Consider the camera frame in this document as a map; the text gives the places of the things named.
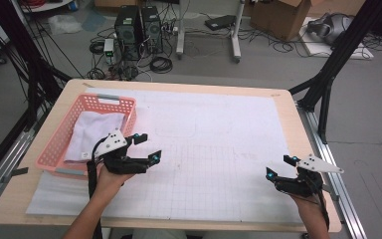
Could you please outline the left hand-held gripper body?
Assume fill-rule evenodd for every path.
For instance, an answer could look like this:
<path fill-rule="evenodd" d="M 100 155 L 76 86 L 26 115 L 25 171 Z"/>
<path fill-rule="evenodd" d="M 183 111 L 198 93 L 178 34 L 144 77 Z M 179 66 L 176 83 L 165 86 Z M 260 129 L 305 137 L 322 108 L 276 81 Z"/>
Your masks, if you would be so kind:
<path fill-rule="evenodd" d="M 148 157 L 133 158 L 126 155 L 129 147 L 134 144 L 133 136 L 124 137 L 119 129 L 110 132 L 96 143 L 94 163 L 102 162 L 114 174 L 145 173 L 150 166 Z"/>

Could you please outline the lilac printed towel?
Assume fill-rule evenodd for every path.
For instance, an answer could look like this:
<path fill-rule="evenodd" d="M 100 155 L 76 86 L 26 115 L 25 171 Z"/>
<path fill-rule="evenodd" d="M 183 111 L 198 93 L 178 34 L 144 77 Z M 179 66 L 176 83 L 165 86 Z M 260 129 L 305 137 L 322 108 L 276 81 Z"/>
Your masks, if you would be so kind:
<path fill-rule="evenodd" d="M 122 113 L 100 114 L 81 112 L 74 125 L 64 162 L 83 163 L 92 159 L 93 149 L 97 142 L 117 128 L 124 119 Z"/>

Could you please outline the white round table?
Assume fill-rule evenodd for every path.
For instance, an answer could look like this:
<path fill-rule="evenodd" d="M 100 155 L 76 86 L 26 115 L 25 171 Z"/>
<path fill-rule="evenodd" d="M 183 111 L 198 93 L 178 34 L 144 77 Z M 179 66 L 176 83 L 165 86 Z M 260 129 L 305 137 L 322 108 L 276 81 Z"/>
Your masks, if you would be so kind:
<path fill-rule="evenodd" d="M 20 5 L 21 10 L 24 13 L 27 12 L 44 12 L 50 11 L 61 7 L 67 7 L 73 0 L 62 0 L 61 2 L 51 2 L 50 0 L 46 0 L 46 2 L 41 6 L 25 6 L 23 4 Z"/>

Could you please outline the white grid mat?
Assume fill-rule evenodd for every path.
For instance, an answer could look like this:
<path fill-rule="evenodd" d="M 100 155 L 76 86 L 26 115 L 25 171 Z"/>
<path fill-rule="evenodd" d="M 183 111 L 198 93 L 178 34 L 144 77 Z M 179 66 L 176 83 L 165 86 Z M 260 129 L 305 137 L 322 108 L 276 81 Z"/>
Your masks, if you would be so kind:
<path fill-rule="evenodd" d="M 106 218 L 233 223 L 298 223 L 294 202 L 266 180 L 285 165 L 291 99 L 285 91 L 255 96 L 94 88 L 100 102 L 136 102 L 133 129 L 148 140 L 131 156 L 159 151 L 161 160 L 133 176 L 104 210 Z"/>

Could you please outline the black flat box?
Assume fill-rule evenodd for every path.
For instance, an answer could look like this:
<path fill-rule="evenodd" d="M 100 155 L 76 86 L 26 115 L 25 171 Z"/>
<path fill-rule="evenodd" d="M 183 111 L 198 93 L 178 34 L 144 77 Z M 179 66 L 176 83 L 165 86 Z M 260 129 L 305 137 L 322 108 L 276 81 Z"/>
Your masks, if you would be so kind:
<path fill-rule="evenodd" d="M 235 23 L 236 17 L 233 15 L 225 15 L 205 21 L 205 25 L 212 31 L 228 28 Z"/>

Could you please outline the grey rounded appliance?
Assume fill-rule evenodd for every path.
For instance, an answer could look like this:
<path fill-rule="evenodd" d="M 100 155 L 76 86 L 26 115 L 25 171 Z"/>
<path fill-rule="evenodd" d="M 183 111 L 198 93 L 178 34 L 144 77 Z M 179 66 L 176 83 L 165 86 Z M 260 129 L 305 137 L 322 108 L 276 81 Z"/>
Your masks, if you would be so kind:
<path fill-rule="evenodd" d="M 346 32 L 353 18 L 342 13 L 325 13 L 320 18 L 307 23 L 307 33 L 314 33 L 326 44 L 332 46 Z"/>

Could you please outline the black metal frame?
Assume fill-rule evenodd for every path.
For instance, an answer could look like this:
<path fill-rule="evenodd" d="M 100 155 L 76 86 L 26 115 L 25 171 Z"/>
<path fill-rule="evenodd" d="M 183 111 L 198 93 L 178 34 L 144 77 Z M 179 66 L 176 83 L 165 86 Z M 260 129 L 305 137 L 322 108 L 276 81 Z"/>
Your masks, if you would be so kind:
<path fill-rule="evenodd" d="M 322 143 L 327 144 L 326 127 L 332 84 L 381 15 L 382 0 L 365 0 L 320 71 L 311 79 L 288 90 L 292 95 L 306 90 L 304 97 L 297 102 L 306 112 L 313 113 L 316 104 L 321 101 L 317 134 Z"/>
<path fill-rule="evenodd" d="M 28 107 L 23 117 L 26 127 L 30 128 L 37 121 L 38 108 L 43 103 L 53 104 L 61 94 L 63 87 L 58 79 L 67 83 L 72 77 L 53 67 L 41 55 L 11 0 L 0 0 L 0 27 L 22 59 L 22 62 L 14 59 L 12 50 L 0 37 L 0 47 L 9 57 L 19 79 L 28 85 Z"/>

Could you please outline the person's right hand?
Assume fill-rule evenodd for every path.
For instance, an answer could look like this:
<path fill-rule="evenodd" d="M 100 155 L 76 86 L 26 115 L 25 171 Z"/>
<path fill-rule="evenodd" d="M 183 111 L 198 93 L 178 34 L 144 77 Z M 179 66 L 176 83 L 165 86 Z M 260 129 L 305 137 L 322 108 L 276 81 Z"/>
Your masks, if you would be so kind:
<path fill-rule="evenodd" d="M 316 202 L 315 197 L 301 197 L 293 194 L 290 197 L 295 202 L 299 216 L 302 220 L 319 220 L 323 218 L 322 208 Z"/>

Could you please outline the pink perforated plastic basket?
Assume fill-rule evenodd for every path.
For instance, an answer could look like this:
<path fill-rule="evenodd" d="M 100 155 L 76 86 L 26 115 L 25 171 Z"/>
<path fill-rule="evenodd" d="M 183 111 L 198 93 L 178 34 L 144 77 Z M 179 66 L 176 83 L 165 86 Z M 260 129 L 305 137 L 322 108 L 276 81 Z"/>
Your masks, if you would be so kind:
<path fill-rule="evenodd" d="M 84 162 L 65 160 L 69 144 L 74 135 L 75 124 L 81 113 L 92 112 L 104 115 L 123 114 L 117 127 L 124 136 L 132 133 L 136 120 L 135 99 L 110 95 L 83 93 L 74 100 L 57 129 L 36 159 L 36 166 L 51 174 L 86 179 L 87 165 Z"/>

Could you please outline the white power adapter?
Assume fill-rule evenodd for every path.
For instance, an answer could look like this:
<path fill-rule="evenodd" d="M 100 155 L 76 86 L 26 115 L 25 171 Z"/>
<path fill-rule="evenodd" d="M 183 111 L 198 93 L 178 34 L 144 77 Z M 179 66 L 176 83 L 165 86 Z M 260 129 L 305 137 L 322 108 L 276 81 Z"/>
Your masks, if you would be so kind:
<path fill-rule="evenodd" d="M 115 58 L 114 58 L 114 39 L 105 39 L 104 40 L 104 46 L 103 46 L 103 52 L 105 55 L 105 60 L 109 65 L 113 65 Z"/>

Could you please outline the open cardboard box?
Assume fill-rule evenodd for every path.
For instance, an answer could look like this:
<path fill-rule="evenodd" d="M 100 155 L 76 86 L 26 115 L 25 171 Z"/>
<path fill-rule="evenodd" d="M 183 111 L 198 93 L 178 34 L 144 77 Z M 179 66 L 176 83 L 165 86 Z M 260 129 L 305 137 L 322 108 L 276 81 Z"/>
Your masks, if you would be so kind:
<path fill-rule="evenodd" d="M 298 35 L 311 7 L 311 0 L 259 0 L 255 3 L 250 25 L 280 40 Z"/>

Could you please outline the clear plastic bag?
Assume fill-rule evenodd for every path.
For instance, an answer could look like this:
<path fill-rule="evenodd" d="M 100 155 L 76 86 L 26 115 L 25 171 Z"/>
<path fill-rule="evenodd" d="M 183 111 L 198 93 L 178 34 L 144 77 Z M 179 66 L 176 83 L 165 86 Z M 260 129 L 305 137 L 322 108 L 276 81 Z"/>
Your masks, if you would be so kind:
<path fill-rule="evenodd" d="M 48 19 L 53 35 L 74 34 L 82 30 L 82 25 L 74 16 L 56 15 Z"/>

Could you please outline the white flat panel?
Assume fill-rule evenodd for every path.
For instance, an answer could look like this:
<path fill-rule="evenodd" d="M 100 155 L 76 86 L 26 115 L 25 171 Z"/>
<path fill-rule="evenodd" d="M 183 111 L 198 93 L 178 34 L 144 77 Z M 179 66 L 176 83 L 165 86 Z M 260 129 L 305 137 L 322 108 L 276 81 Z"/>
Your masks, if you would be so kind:
<path fill-rule="evenodd" d="M 313 18 L 306 17 L 303 21 L 302 27 L 299 30 L 298 36 L 306 52 L 314 57 L 329 57 L 332 53 L 331 46 L 327 45 L 315 33 L 307 33 L 307 23 L 312 21 Z M 353 60 L 372 60 L 373 54 L 360 43 L 351 55 Z"/>

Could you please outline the narrow black computer tower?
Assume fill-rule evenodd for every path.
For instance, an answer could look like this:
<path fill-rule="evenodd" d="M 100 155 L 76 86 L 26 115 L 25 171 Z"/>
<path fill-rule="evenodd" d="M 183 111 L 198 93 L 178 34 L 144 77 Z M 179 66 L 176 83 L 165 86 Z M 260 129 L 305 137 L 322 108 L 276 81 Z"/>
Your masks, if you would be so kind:
<path fill-rule="evenodd" d="M 145 6 L 141 9 L 143 31 L 147 50 L 151 54 L 163 52 L 161 21 L 155 6 Z"/>

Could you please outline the teal plastic sheet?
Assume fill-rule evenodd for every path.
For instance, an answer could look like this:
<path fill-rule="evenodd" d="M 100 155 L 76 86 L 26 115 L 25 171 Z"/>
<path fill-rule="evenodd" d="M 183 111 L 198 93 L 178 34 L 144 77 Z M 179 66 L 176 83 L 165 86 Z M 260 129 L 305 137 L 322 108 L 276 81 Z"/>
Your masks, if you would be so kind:
<path fill-rule="evenodd" d="M 82 24 L 82 28 L 88 32 L 94 32 L 105 23 L 106 19 L 97 11 L 90 11 L 86 20 Z"/>

